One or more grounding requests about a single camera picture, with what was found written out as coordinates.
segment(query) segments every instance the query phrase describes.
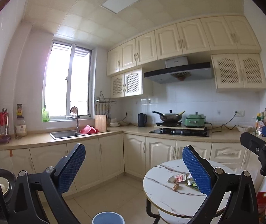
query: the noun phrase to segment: power cord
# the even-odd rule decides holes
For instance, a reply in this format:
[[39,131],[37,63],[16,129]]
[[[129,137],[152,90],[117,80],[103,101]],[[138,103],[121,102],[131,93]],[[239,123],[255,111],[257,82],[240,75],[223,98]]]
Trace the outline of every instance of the power cord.
[[[126,116],[125,116],[125,118],[127,117],[127,115],[128,115],[128,113],[126,112]],[[123,121],[125,118],[123,118],[121,121]]]
[[222,132],[222,126],[226,127],[226,128],[229,129],[229,130],[232,130],[233,128],[235,128],[235,127],[238,126],[238,125],[234,125],[233,128],[229,128],[229,127],[227,127],[226,125],[232,121],[232,119],[236,116],[236,114],[237,114],[237,111],[235,111],[234,116],[233,116],[228,122],[226,122],[225,124],[222,124],[221,126],[218,126],[218,127],[213,128],[213,125],[212,125],[211,123],[206,122],[206,124],[210,124],[210,125],[212,126],[212,129],[211,129],[211,132],[212,132],[212,133],[214,133],[214,132]]

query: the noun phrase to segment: bowl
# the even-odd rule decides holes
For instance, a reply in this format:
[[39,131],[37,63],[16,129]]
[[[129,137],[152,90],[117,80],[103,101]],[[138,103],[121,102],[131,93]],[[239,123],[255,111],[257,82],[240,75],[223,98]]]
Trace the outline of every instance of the bowl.
[[253,129],[253,127],[250,125],[241,125],[241,126],[237,126],[237,129],[240,132],[250,132]]
[[120,120],[118,123],[119,123],[120,125],[128,125],[128,124],[129,124],[129,122],[126,121],[126,120]]
[[6,178],[0,177],[0,186],[2,190],[2,195],[4,196],[10,187],[10,183]]
[[111,127],[118,127],[118,126],[120,126],[120,124],[118,122],[111,122],[110,126]]

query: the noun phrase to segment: window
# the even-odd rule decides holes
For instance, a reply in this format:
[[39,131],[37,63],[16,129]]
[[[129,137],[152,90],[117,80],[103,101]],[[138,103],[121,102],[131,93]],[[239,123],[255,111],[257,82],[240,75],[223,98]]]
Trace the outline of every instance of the window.
[[50,119],[67,119],[70,108],[90,117],[89,79],[92,51],[53,41],[46,68],[44,103]]

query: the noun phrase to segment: blue bucket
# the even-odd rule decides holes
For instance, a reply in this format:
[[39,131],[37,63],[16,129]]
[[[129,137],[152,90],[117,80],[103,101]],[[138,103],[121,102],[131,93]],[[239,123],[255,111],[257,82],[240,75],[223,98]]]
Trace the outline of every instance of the blue bucket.
[[95,215],[92,224],[125,224],[125,220],[120,214],[107,211]]

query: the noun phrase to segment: window frame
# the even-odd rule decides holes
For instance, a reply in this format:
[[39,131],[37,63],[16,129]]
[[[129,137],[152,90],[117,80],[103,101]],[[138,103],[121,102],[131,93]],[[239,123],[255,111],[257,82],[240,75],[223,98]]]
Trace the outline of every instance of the window frame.
[[[89,49],[89,48],[85,48],[81,45],[78,45],[76,43],[70,43],[70,42],[65,42],[65,41],[61,41],[61,40],[56,40],[53,39],[52,43],[51,43],[51,49],[49,51],[49,55],[48,55],[48,59],[47,59],[47,64],[48,64],[48,60],[50,57],[50,54],[52,52],[52,48],[53,48],[53,44],[57,43],[57,44],[62,44],[62,45],[67,45],[67,46],[71,46],[71,54],[70,54],[70,61],[69,61],[69,67],[68,67],[68,76],[66,78],[67,80],[67,91],[66,91],[66,115],[65,116],[49,116],[50,121],[69,121],[69,120],[73,120],[70,117],[70,108],[71,108],[71,80],[72,80],[72,64],[73,64],[73,59],[74,59],[74,55],[75,55],[75,49],[76,47],[79,49],[84,49],[86,51],[89,51],[89,73],[88,73],[88,99],[87,99],[87,105],[88,105],[88,114],[87,115],[80,115],[80,119],[91,119],[92,118],[92,99],[91,97],[93,96],[91,93],[92,90],[92,85],[93,83],[90,82],[90,80],[92,80],[94,77],[91,76],[91,68],[92,68],[92,56],[93,56],[93,49]],[[46,64],[46,68],[45,68],[45,74],[44,74],[44,85],[43,85],[43,108],[45,106],[45,88],[46,88],[46,78],[47,78],[47,64]]]

